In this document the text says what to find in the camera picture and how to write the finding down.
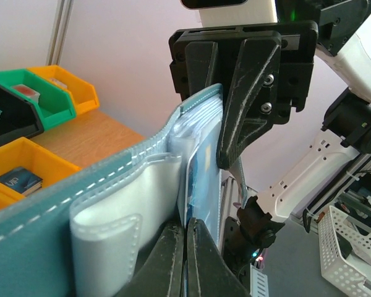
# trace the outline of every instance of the wooden tabletop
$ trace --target wooden tabletop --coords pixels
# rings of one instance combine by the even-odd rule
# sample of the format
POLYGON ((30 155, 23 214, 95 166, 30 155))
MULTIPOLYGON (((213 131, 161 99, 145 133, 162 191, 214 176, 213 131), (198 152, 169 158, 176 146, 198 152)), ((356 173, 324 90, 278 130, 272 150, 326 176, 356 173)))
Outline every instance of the wooden tabletop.
POLYGON ((88 167, 143 140, 143 137, 99 110, 46 131, 32 139, 63 159, 88 167))

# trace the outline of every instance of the green bin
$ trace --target green bin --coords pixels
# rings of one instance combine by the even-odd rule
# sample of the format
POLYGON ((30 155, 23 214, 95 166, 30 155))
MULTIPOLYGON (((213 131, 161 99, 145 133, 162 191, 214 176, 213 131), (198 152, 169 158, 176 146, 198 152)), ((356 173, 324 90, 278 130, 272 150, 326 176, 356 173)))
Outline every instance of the green bin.
POLYGON ((0 85, 33 104, 46 131, 76 116, 72 100, 67 92, 26 69, 0 71, 0 85), (20 84, 40 93, 39 102, 29 99, 12 88, 20 84))

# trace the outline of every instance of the white wall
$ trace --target white wall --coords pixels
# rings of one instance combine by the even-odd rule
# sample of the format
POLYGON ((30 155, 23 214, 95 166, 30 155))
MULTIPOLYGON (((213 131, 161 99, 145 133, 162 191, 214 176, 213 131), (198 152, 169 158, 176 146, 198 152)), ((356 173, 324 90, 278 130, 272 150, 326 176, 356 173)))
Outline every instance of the white wall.
MULTIPOLYGON (((177 29, 199 25, 179 0, 75 1, 61 65, 96 85, 103 111, 150 136, 180 102, 168 39, 177 29)), ((305 110, 242 155, 249 186, 265 189, 295 164, 345 87, 317 58, 305 110)))
POLYGON ((58 0, 0 0, 0 70, 45 65, 58 0))

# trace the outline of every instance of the green light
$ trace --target green light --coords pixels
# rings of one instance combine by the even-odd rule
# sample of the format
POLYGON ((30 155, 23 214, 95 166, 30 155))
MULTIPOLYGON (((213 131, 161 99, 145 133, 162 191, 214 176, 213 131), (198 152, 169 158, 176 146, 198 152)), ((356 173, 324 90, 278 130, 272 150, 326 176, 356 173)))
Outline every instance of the green light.
POLYGON ((293 9, 291 11, 290 20, 291 21, 295 21, 296 20, 296 10, 295 9, 293 9))

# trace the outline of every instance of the teal leather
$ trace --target teal leather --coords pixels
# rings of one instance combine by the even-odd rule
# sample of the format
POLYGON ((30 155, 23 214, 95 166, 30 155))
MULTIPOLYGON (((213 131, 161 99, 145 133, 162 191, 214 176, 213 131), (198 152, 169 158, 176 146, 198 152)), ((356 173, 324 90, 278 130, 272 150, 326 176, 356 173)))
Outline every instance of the teal leather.
MULTIPOLYGON (((102 180, 110 182, 116 178, 118 168, 131 169, 144 157, 139 152, 166 136, 176 119, 218 93, 221 93, 220 84, 198 92, 179 105, 164 128, 151 139, 1 211, 0 297, 75 295, 69 227, 71 203, 81 194, 94 190, 95 187, 89 187, 91 184, 98 186, 102 180)), ((164 150, 166 143, 160 142, 152 153, 164 150)))

